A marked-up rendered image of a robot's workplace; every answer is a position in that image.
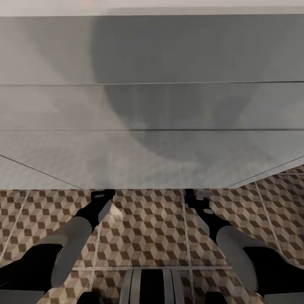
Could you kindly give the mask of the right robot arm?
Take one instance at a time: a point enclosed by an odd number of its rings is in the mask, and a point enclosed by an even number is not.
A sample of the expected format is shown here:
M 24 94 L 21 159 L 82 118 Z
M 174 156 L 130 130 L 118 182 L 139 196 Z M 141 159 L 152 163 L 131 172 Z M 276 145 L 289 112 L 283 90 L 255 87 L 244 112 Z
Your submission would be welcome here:
M 185 196 L 195 208 L 199 227 L 221 249 L 248 291 L 259 293 L 268 304 L 304 304 L 304 270 L 289 264 L 277 250 L 233 227 L 209 207 L 212 191 Z

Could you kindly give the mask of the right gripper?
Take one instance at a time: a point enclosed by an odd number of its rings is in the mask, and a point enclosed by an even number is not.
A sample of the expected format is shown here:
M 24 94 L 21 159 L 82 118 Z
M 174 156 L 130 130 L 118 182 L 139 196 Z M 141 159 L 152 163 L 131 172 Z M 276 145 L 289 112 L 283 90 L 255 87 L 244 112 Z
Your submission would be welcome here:
M 205 204 L 206 206 L 209 206 L 209 199 L 203 198 L 203 200 L 197 200 L 196 197 L 189 198 L 185 196 L 185 203 L 188 204 L 188 207 L 195 208 L 195 210 L 197 211 L 197 206 L 200 204 Z

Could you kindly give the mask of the robot trunk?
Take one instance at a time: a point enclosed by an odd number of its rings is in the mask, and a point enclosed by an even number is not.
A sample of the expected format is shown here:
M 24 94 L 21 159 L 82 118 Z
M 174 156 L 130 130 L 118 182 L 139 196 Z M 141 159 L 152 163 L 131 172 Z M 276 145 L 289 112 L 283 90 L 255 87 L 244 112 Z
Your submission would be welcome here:
M 177 269 L 128 269 L 119 304 L 185 304 Z

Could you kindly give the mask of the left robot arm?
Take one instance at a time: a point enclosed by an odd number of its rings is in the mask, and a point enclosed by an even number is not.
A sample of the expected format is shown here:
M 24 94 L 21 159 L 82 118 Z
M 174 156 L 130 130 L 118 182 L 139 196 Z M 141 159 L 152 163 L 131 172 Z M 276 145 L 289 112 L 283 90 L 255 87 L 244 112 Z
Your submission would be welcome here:
M 115 190 L 91 192 L 91 202 L 30 247 L 20 260 L 0 268 L 0 304 L 37 304 L 68 278 L 85 243 L 111 209 Z

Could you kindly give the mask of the mousetrap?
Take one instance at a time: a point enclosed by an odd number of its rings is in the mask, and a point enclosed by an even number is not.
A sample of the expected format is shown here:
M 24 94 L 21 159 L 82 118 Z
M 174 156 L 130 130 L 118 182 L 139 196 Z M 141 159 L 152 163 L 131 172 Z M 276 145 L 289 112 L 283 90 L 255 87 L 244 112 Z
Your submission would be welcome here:
M 194 189 L 185 189 L 185 193 L 186 193 L 186 196 L 189 197 L 189 198 L 194 198 L 195 197 Z

